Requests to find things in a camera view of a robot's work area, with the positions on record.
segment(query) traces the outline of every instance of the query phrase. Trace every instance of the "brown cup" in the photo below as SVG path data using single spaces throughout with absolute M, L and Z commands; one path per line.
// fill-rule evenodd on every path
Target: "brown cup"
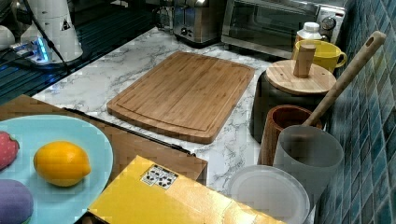
M 302 125 L 311 113 L 311 111 L 297 105 L 278 105 L 270 109 L 265 121 L 261 150 L 257 163 L 259 165 L 272 166 L 280 132 L 292 125 Z M 322 128 L 320 121 L 316 127 L 319 129 Z

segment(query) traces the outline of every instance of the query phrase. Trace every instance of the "appliance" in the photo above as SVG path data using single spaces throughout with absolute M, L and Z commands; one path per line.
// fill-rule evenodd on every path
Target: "appliance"
M 152 11 L 152 20 L 155 26 L 162 31 L 169 32 L 173 35 L 173 18 L 174 18 L 173 0 L 161 0 L 160 6 Z
M 338 44 L 346 10 L 291 0 L 229 0 L 221 41 L 289 59 L 297 31 L 307 21 L 320 25 L 323 40 Z
M 196 47 L 220 41 L 225 0 L 175 0 L 174 33 Z
M 28 6 L 24 4 L 25 1 L 19 0 L 17 4 L 18 16 L 24 16 L 18 19 L 31 25 L 21 36 L 17 54 L 32 51 L 34 55 L 26 59 L 37 65 L 65 64 L 79 58 L 83 50 L 71 22 L 67 1 L 28 0 Z

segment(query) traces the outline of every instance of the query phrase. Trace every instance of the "gray cup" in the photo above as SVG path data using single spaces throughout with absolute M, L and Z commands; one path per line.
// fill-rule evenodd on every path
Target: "gray cup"
M 279 135 L 274 166 L 303 185 L 312 209 L 343 158 L 344 151 L 332 135 L 311 126 L 294 125 Z

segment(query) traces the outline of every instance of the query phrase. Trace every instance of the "bamboo cutting board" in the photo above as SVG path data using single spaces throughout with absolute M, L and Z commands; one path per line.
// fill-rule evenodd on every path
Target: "bamboo cutting board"
M 253 74 L 239 63 L 178 51 L 109 101 L 107 111 L 155 133 L 209 144 Z

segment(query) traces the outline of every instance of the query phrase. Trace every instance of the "cord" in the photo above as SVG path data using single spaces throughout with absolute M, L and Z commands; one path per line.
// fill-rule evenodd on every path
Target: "cord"
M 64 68 L 66 69 L 67 73 L 70 74 L 71 72 L 70 72 L 69 66 L 67 66 L 67 63 L 64 61 L 64 58 L 62 57 L 61 53 L 59 52 L 59 50 L 56 49 L 56 47 L 53 44 L 53 42 L 49 39 L 49 37 L 47 36 L 46 32 L 44 32 L 43 28 L 41 27 L 40 23 L 35 18 L 35 15 L 33 14 L 33 11 L 30 8 L 29 3 L 27 2 L 27 0 L 23 0 L 23 3 L 25 4 L 28 13 L 31 15 L 32 20 L 35 23 L 35 26 L 37 27 L 38 31 L 40 32 L 40 34 L 43 35 L 43 38 L 47 41 L 48 46 L 51 49 L 53 49 L 53 51 L 55 51 L 56 55 L 58 55 L 59 59 L 62 60 L 62 63 L 64 64 Z
M 7 62 L 5 62 L 5 63 L 0 63 L 0 67 L 2 67 L 3 65 L 6 65 L 6 64 L 8 64 L 8 63 L 13 63 L 13 62 L 15 62 L 15 61 L 17 61 L 17 60 L 19 60 L 19 59 L 24 59 L 24 58 L 29 57 L 29 56 L 32 56 L 32 55 L 34 55 L 32 51 L 23 53 L 23 54 L 22 54 L 20 57 L 18 57 L 18 58 L 9 60 L 9 61 L 7 61 Z

